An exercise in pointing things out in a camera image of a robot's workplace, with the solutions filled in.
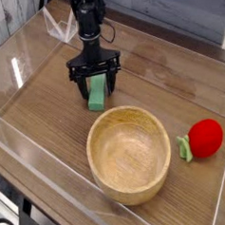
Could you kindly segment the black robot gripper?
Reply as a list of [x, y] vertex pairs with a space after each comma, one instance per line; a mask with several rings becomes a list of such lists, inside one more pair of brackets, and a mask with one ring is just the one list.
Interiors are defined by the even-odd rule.
[[86, 78], [106, 74], [107, 94], [111, 95], [115, 89], [116, 75], [121, 69], [120, 53], [115, 49], [101, 50], [94, 52], [82, 52], [78, 56], [69, 60], [66, 64], [69, 73], [69, 80], [76, 82], [80, 89], [81, 95], [88, 100], [88, 88]]

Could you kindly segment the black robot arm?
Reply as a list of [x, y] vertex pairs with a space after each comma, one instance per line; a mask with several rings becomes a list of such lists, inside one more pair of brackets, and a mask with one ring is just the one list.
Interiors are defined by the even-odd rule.
[[106, 4], [103, 0], [68, 0], [78, 23], [79, 38], [83, 42], [82, 52], [66, 64], [69, 80], [74, 81], [84, 99], [89, 91], [86, 79], [106, 75], [108, 95], [115, 89], [118, 71], [121, 69], [120, 52], [100, 45], [101, 24], [105, 16]]

